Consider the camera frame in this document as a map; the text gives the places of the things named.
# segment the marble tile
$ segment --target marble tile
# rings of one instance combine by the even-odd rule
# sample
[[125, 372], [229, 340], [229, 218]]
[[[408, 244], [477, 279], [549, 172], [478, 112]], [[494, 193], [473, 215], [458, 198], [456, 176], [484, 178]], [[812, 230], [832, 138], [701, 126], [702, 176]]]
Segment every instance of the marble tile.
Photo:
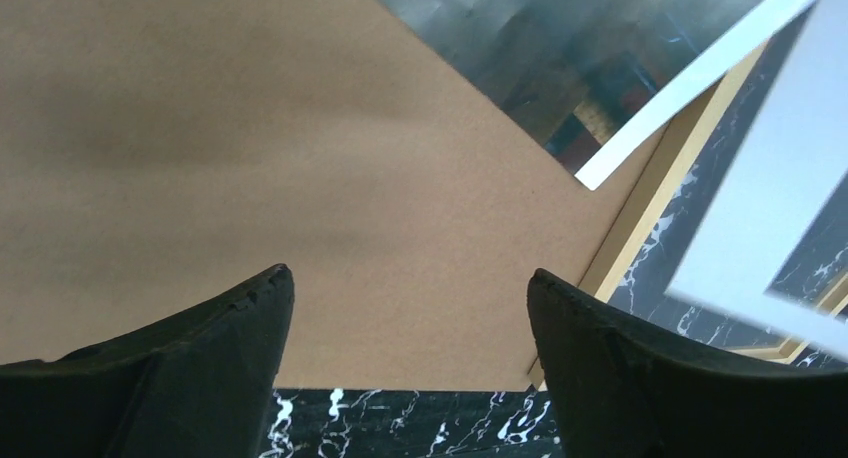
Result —
[[799, 368], [816, 368], [819, 370], [828, 371], [848, 371], [848, 363], [839, 361], [838, 359], [828, 355], [823, 351], [815, 348], [807, 348], [795, 360], [793, 365]]
[[276, 390], [268, 423], [261, 458], [561, 456], [547, 393]]

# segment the cardboard sheet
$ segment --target cardboard sheet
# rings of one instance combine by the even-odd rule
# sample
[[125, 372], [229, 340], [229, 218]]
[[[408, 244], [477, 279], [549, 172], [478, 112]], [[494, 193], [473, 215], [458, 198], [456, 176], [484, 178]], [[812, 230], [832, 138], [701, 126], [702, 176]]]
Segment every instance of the cardboard sheet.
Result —
[[653, 147], [585, 189], [373, 0], [0, 0], [0, 45], [0, 362], [284, 262], [278, 386], [524, 389], [527, 280]]

